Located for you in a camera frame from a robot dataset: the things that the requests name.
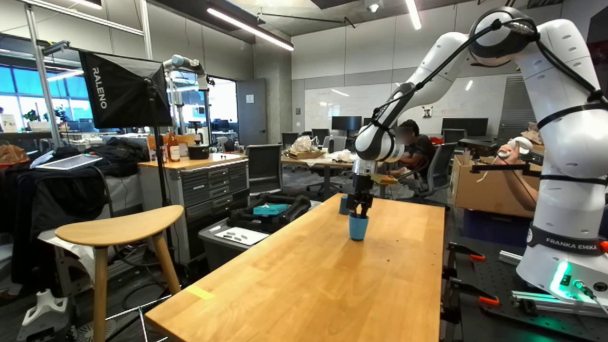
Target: stool leg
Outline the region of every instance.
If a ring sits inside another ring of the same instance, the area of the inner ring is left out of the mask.
[[[109,248],[96,246],[94,339],[107,339]]]
[[[170,290],[176,294],[176,292],[179,292],[181,284],[179,284],[179,278],[177,278],[177,273],[176,273],[176,265],[174,265],[174,259],[172,259],[172,254],[170,254],[166,233],[160,231],[160,233],[153,235],[153,240],[155,240],[155,248],[157,248],[157,256],[158,256],[160,267],[164,269],[164,275],[168,278]]]

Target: box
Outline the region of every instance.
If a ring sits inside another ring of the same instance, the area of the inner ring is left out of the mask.
[[[535,216],[535,210],[525,208],[502,170],[472,172],[474,159],[455,155],[453,163],[453,204],[470,210],[487,210],[512,216]],[[538,189],[538,176],[525,174],[527,182]]]
[[[527,244],[533,220],[483,210],[464,210],[462,235],[500,244]]]

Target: floor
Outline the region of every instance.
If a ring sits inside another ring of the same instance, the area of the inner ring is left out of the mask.
[[[307,191],[309,183],[322,182],[324,178],[316,172],[310,172],[307,168],[284,168],[284,191],[286,193],[309,193],[316,195],[316,187],[312,191]],[[333,182],[343,185],[343,191],[352,189],[352,178],[348,174],[337,174],[333,176]],[[392,197],[405,197],[407,189],[404,185],[390,187],[388,195]],[[434,199],[445,197],[447,191],[440,191],[434,195]],[[447,210],[447,239],[451,235],[459,233],[462,216],[459,210]],[[120,275],[113,277],[109,282],[109,313],[124,311],[130,307],[138,307],[141,303],[147,303],[151,299],[157,299],[166,294],[162,286],[162,275],[160,267],[157,265],[155,258],[147,250],[147,246],[139,248],[132,258],[132,267],[122,271]],[[14,284],[6,271],[0,267],[0,339],[18,339],[18,334],[22,330],[22,335],[29,335],[27,328],[22,328],[22,320],[25,316],[25,311],[37,303],[35,294],[20,294],[10,296],[10,292],[20,292],[20,284]],[[92,328],[90,328],[90,316],[94,309],[94,297],[92,290],[84,290],[77,296],[77,309],[73,315],[73,322],[77,322],[79,337],[77,339],[90,339]],[[120,318],[115,318],[109,322],[109,330],[115,334],[111,339],[115,342],[132,342],[132,339],[145,339],[143,337],[143,326],[139,322],[139,311],[134,311],[130,315],[124,315]],[[149,328],[151,339],[160,339],[160,334],[155,334],[155,330]]]

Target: cabinet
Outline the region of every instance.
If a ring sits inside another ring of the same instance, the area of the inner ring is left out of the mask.
[[[157,163],[141,163],[141,187],[145,208],[162,204]],[[185,204],[185,214],[172,225],[170,242],[177,263],[189,265],[206,256],[198,231],[233,208],[248,206],[248,159],[233,153],[214,153],[210,159],[164,163],[168,197]]]

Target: blue cup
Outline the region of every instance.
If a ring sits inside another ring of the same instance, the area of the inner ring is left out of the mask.
[[[341,214],[348,214],[348,195],[341,197]]]
[[[366,239],[366,231],[367,231],[367,216],[360,216],[356,212],[350,214],[350,239],[354,240],[364,240]]]

